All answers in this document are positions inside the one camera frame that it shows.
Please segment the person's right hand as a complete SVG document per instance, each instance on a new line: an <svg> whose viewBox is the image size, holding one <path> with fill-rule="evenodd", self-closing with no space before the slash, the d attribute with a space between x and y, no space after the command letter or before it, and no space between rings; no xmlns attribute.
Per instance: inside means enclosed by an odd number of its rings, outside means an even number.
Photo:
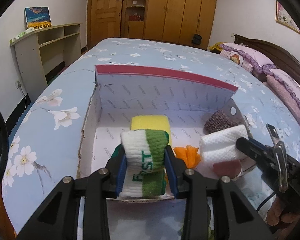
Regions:
<svg viewBox="0 0 300 240"><path fill-rule="evenodd" d="M266 221L269 226L276 226L279 222L292 224L300 219L300 214L291 212L283 214L285 207L285 203L276 197L267 212Z"/></svg>

